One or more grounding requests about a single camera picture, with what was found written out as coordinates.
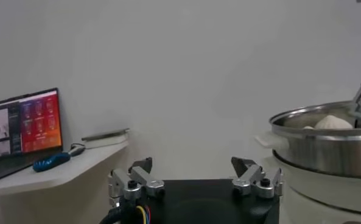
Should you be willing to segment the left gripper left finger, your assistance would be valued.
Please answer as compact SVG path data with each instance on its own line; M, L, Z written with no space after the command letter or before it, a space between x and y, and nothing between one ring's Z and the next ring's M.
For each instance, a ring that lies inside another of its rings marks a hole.
M113 169L108 174L108 195L111 207L118 207L121 202L133 205L144 197L162 199L165 196L165 183L153 177L150 172L153 158L135 161L127 171Z

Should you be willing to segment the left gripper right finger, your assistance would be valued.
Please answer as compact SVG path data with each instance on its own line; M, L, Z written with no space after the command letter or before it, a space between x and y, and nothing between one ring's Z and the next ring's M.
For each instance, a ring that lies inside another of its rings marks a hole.
M237 177L232 179L233 192L241 197L255 194L269 200L281 197L283 192L283 174L281 168L265 171L251 159L232 157L231 164Z

